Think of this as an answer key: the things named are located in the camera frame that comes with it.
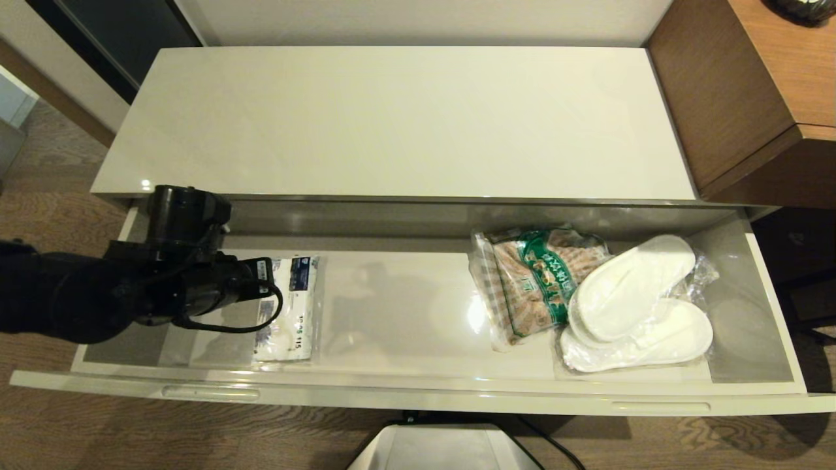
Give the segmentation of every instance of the black cord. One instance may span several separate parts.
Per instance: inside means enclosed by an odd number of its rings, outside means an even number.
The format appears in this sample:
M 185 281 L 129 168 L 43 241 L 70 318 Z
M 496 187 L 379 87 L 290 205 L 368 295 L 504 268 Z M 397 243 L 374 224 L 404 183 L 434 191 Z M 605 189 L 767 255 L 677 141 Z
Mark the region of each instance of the black cord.
M 181 314 L 180 316 L 176 317 L 175 324 L 181 328 L 185 328 L 187 330 L 205 330 L 205 331 L 216 331 L 218 333 L 254 333 L 256 331 L 261 330 L 262 328 L 266 327 L 267 325 L 271 324 L 275 319 L 278 318 L 279 314 L 282 313 L 282 307 L 284 306 L 284 297 L 282 296 L 282 291 L 276 287 L 275 284 L 266 281 L 264 279 L 256 279 L 256 283 L 259 286 L 262 286 L 269 290 L 273 295 L 276 296 L 276 301 L 278 305 L 276 306 L 276 312 L 273 313 L 273 316 L 270 317 L 267 321 L 262 324 L 257 324 L 255 326 L 248 326 L 244 328 L 238 328 L 234 326 L 223 326 L 220 324 L 205 324 L 200 323 L 192 320 L 189 318 L 188 315 Z
M 541 431 L 541 430 L 540 430 L 540 428 L 538 428 L 538 427 L 534 426 L 531 422 L 529 422 L 527 419 L 523 418 L 522 416 L 520 416 L 520 415 L 516 415 L 516 416 L 517 416 L 517 419 L 518 419 L 518 420 L 522 421 L 522 424 L 524 424 L 524 425 L 528 426 L 528 428 L 529 428 L 529 429 L 531 429 L 532 431 L 536 432 L 536 433 L 537 433 L 540 437 L 542 437 L 543 439 L 547 440 L 549 444 L 551 444 L 551 445 L 555 446 L 555 447 L 556 447 L 556 448 L 557 448 L 560 452 L 562 452 L 562 453 L 563 453 L 563 455 L 565 455 L 565 456 L 566 456 L 569 460 L 571 460 L 571 461 L 572 461 L 572 463 L 574 464 L 574 466 L 575 466 L 578 470 L 586 470 L 586 467 L 585 467 L 585 466 L 584 466 L 584 464 L 580 461 L 580 459 L 578 458 L 578 456 L 576 456 L 575 454 L 573 454 L 573 453 L 572 453 L 571 451 L 569 451 L 566 447 L 563 447 L 563 446 L 560 444 L 560 442 L 557 442 L 557 441 L 555 441 L 554 439 L 552 439 L 552 437 L 551 437 L 551 436 L 549 436 L 549 435 L 548 435 L 548 434 L 546 434 L 545 432 Z

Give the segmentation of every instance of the packaged item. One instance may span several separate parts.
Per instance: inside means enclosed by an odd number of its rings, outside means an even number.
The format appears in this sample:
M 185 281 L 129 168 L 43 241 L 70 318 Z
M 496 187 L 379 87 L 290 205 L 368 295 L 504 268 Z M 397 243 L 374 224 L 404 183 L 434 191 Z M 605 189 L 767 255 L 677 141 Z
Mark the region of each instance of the packaged item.
M 316 340 L 318 304 L 315 296 L 319 257 L 273 260 L 273 279 L 282 290 L 282 313 L 256 333 L 256 362 L 308 360 Z M 259 322 L 276 311 L 276 297 L 261 299 Z
M 687 362 L 705 354 L 714 332 L 706 314 L 679 299 L 660 299 L 644 328 L 619 340 L 591 345 L 578 339 L 578 328 L 560 335 L 567 365 L 580 372 Z
M 569 302 L 563 360 L 582 372 L 693 360 L 713 330 L 701 293 L 719 275 L 674 235 L 661 235 L 593 271 Z
M 565 324 L 575 289 L 610 258 L 603 240 L 569 227 L 477 233 L 474 244 L 471 275 L 500 351 Z

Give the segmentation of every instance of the drawer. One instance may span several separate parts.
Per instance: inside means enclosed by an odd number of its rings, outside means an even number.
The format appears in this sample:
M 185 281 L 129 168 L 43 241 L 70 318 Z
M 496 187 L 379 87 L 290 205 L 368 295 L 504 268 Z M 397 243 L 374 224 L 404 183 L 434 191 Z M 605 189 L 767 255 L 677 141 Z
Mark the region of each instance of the drawer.
M 80 346 L 66 374 L 16 370 L 12 383 L 150 398 L 571 415 L 756 415 L 836 411 L 807 393 L 757 242 L 723 207 L 397 202 L 234 202 L 224 251 L 324 256 L 319 346 L 306 363 L 253 365 L 253 335 L 133 325 Z M 473 229 L 572 222 L 614 251 L 663 232 L 688 237 L 720 278 L 705 292 L 715 330 L 704 360 L 578 375 L 554 333 L 491 348 L 470 274 Z M 123 239 L 142 239 L 131 209 Z M 256 323 L 257 303 L 201 321 Z

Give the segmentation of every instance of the white slippers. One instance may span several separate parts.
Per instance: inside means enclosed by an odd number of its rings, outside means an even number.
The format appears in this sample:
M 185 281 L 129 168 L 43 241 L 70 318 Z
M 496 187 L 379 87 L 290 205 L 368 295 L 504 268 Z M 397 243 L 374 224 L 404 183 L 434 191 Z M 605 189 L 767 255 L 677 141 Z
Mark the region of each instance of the white slippers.
M 661 235 L 593 271 L 569 303 L 563 359 L 582 372 L 683 362 L 711 346 L 713 330 L 694 304 L 665 299 L 695 266 L 688 243 Z
M 566 365 L 581 372 L 685 362 L 705 354 L 714 339 L 706 314 L 677 299 L 659 299 L 654 318 L 618 341 L 589 347 L 576 331 L 567 328 L 560 336 L 560 347 Z
M 688 242 L 661 235 L 595 269 L 572 296 L 570 310 L 598 341 L 616 341 L 650 318 L 659 297 L 696 262 Z

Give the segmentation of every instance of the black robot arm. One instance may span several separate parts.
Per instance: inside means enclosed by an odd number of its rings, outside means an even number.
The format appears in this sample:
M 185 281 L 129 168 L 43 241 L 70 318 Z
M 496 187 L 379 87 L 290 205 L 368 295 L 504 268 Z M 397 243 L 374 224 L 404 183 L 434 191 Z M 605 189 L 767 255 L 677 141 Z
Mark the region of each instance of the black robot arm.
M 250 333 L 282 309 L 270 258 L 238 260 L 219 251 L 232 206 L 192 187 L 157 186 L 144 243 L 111 242 L 102 258 L 38 253 L 0 241 L 0 332 L 34 332 L 74 343 L 108 340 L 132 322 Z M 273 317 L 249 328 L 194 317 L 270 295 Z

